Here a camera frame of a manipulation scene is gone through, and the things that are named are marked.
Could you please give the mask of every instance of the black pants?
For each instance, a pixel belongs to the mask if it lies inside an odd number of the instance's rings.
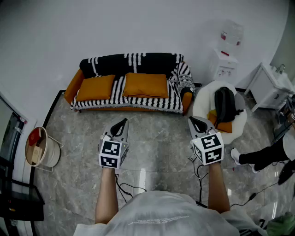
[[[266,147],[258,152],[241,154],[240,164],[255,164],[254,169],[260,171],[270,165],[272,162],[289,160],[284,148],[283,138],[277,141],[271,147]]]

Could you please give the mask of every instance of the white shirt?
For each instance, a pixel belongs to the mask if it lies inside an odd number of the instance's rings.
[[[295,160],[295,129],[293,126],[283,137],[283,147],[287,157]]]
[[[184,194],[148,191],[133,197],[108,224],[78,224],[74,236],[239,236],[240,232],[267,236],[242,211],[219,214],[197,206]]]

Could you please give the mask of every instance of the orange pillow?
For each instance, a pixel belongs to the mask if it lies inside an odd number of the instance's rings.
[[[212,124],[214,125],[216,120],[217,120],[217,116],[213,115],[211,112],[209,112],[209,118],[208,120],[210,120],[212,122]],[[220,131],[224,131],[226,133],[232,133],[232,122],[221,122],[219,123],[218,130]]]
[[[139,98],[168,98],[167,79],[164,74],[126,74],[122,96]]]
[[[84,79],[76,101],[110,99],[115,75]]]

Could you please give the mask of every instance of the forearm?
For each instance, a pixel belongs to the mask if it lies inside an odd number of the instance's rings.
[[[107,224],[118,212],[115,169],[103,168],[95,209],[95,223]]]
[[[220,163],[209,165],[208,208],[219,213],[230,211],[230,202],[224,185]]]

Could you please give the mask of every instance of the white sneaker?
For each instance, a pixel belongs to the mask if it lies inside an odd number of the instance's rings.
[[[256,170],[254,169],[254,164],[249,164],[249,166],[252,167],[252,172],[253,172],[254,174],[257,174],[257,173],[258,173],[258,171],[256,171]]]
[[[231,155],[231,158],[235,161],[235,163],[237,165],[240,165],[239,158],[240,158],[241,154],[238,152],[238,150],[236,148],[233,148],[231,150],[230,155]]]

